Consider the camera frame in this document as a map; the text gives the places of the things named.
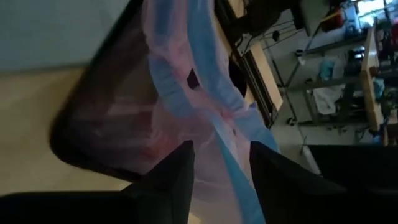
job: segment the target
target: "plastic bag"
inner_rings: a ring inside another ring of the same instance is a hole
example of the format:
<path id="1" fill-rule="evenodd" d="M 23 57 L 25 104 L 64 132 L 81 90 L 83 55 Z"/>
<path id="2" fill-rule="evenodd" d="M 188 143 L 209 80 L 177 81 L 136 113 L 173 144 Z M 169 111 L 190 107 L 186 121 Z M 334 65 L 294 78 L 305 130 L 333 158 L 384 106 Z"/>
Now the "plastic bag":
<path id="1" fill-rule="evenodd" d="M 192 213 L 203 223 L 264 223 L 250 141 L 277 145 L 229 78 L 212 13 L 211 0 L 144 1 L 93 67 L 69 130 L 86 154 L 140 174 L 193 140 Z"/>

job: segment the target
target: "wall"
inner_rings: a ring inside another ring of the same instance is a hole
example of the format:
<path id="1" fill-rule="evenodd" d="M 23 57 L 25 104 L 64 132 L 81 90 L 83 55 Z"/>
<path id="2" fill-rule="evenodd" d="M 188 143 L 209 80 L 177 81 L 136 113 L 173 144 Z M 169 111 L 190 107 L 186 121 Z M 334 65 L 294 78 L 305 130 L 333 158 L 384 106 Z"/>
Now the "wall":
<path id="1" fill-rule="evenodd" d="M 0 71 L 88 62 L 127 2 L 0 1 Z"/>

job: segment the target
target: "floor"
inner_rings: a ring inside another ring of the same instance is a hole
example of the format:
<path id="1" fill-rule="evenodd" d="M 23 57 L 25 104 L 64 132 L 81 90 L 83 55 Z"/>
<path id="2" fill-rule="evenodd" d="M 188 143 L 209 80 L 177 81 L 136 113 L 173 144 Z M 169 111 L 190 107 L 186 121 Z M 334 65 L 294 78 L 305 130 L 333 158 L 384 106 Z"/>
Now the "floor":
<path id="1" fill-rule="evenodd" d="M 265 34 L 264 53 L 271 66 L 274 78 L 278 84 L 289 86 L 302 84 L 308 78 L 315 78 L 319 71 L 319 64 L 323 60 L 322 56 L 313 57 L 299 64 L 294 52 L 297 49 L 314 48 L 325 44 L 330 44 L 342 39 L 342 30 L 334 30 L 329 33 L 320 32 L 311 41 L 304 30 L 297 31 L 292 22 L 290 11 L 285 11 L 276 24 Z M 280 30 L 280 42 L 275 43 L 270 36 L 274 30 Z M 333 57 L 344 57 L 341 53 L 330 53 Z M 280 88 L 284 95 L 284 104 L 278 112 L 271 131 L 279 143 L 280 151 L 289 159 L 298 162 L 308 168 L 306 158 L 300 155 L 300 150 L 304 144 L 354 144 L 354 133 L 358 127 L 348 126 L 346 133 L 339 133 L 333 129 L 327 130 L 325 127 L 303 128 L 289 126 L 286 124 L 288 118 L 295 113 L 298 121 L 310 119 L 305 100 L 301 93 L 286 92 Z"/>

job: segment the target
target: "black cable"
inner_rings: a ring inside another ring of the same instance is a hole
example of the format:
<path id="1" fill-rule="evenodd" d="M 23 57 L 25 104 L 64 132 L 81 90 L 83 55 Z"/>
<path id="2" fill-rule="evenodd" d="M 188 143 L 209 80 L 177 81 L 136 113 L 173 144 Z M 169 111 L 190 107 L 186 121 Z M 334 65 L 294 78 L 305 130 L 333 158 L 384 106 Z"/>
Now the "black cable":
<path id="1" fill-rule="evenodd" d="M 241 38 L 239 39 L 239 42 L 238 42 L 236 48 L 240 47 L 240 46 L 242 45 L 242 42 L 243 42 L 243 37 L 241 37 Z M 231 49 L 231 54 L 229 55 L 228 58 L 231 58 L 233 54 L 234 54 L 234 51 Z"/>
<path id="2" fill-rule="evenodd" d="M 291 28 L 293 26 L 293 24 L 292 25 L 290 25 L 290 26 L 288 26 L 288 27 L 285 27 L 285 28 L 281 28 L 281 29 L 279 29 L 279 30 L 275 30 L 275 31 L 278 31 L 278 32 L 280 32 L 280 31 L 282 31 L 282 30 L 286 30 L 286 29 L 288 29 L 288 28 Z"/>
<path id="3" fill-rule="evenodd" d="M 281 22 L 280 24 L 275 24 L 275 25 L 270 26 L 270 28 L 271 28 L 271 27 L 275 27 L 275 26 L 280 26 L 280 25 L 286 24 L 286 23 L 288 23 L 288 22 L 293 22 L 293 21 L 294 21 L 294 20 L 292 19 L 292 20 L 290 20 L 290 21 Z"/>
<path id="4" fill-rule="evenodd" d="M 250 42 L 251 42 L 254 38 L 255 38 L 255 36 L 252 36 L 252 37 L 250 38 L 248 44 L 247 44 L 246 47 L 244 48 L 244 51 L 243 51 L 242 55 L 244 55 L 244 54 L 246 53 L 246 51 L 248 50 L 248 47 L 249 47 L 249 45 L 250 45 Z"/>
<path id="5" fill-rule="evenodd" d="M 298 33 L 301 32 L 301 31 L 303 31 L 303 30 L 301 29 L 301 30 L 295 32 L 294 34 L 292 34 L 292 35 L 290 35 L 290 36 L 288 36 L 288 37 L 286 37 L 286 38 L 283 38 L 282 40 L 280 40 L 280 41 L 278 41 L 278 42 L 276 42 L 276 43 L 274 43 L 274 44 L 272 44 L 272 45 L 270 45 L 270 46 L 268 46 L 268 47 L 266 47 L 266 48 L 263 48 L 263 50 L 268 49 L 268 48 L 270 48 L 270 47 L 272 47 L 272 46 L 275 46 L 275 45 L 279 44 L 280 42 L 282 42 L 282 41 L 284 41 L 284 40 L 286 40 L 286 39 L 289 39 L 289 38 L 293 37 L 294 35 L 298 34 Z"/>
<path id="6" fill-rule="evenodd" d="M 279 35 L 292 33 L 292 31 L 295 31 L 295 29 L 292 29 L 292 30 L 288 30 L 288 31 L 286 31 L 286 32 L 279 33 Z M 268 36 L 263 35 L 263 38 L 265 38 L 265 39 L 272 39 L 272 34 L 270 34 L 270 35 L 268 35 Z"/>

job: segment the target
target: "wooden table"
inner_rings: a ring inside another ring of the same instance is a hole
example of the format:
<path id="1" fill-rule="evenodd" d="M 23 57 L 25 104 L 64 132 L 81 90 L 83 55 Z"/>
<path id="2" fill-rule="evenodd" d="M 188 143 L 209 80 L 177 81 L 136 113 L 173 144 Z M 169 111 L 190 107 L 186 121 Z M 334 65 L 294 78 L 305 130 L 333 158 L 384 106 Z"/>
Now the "wooden table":
<path id="1" fill-rule="evenodd" d="M 236 17 L 241 17 L 244 15 L 244 1 L 229 0 L 229 3 L 231 5 L 232 9 L 234 10 Z M 224 46 L 227 49 L 228 54 L 230 54 L 232 51 L 231 46 L 229 45 L 227 38 L 226 38 L 220 24 L 218 23 L 217 18 L 215 16 L 214 16 L 214 20 L 216 21 L 216 28 L 218 29 L 220 39 L 224 43 Z M 268 64 L 266 56 L 264 55 L 264 52 L 262 50 L 261 43 L 257 42 L 255 44 L 253 44 L 249 50 L 253 54 L 257 68 L 261 74 L 262 79 L 264 80 L 264 83 L 266 85 L 268 94 L 269 94 L 272 102 L 275 105 L 276 110 L 279 110 L 280 107 L 282 106 L 283 99 L 282 99 L 282 96 L 280 95 L 279 89 L 276 85 L 274 75 L 272 74 L 272 71 Z M 248 103 L 254 102 L 253 94 L 249 88 L 248 88 L 248 91 L 246 92 L 245 100 Z"/>
<path id="2" fill-rule="evenodd" d="M 360 79 L 364 93 L 365 108 L 369 120 L 369 130 L 378 131 L 384 118 L 381 113 L 380 104 L 376 103 L 374 95 L 373 78 L 370 74 L 369 68 L 378 67 L 379 60 L 377 58 L 376 41 L 374 38 L 375 28 L 368 30 L 366 41 L 364 44 L 365 53 L 362 61 Z"/>

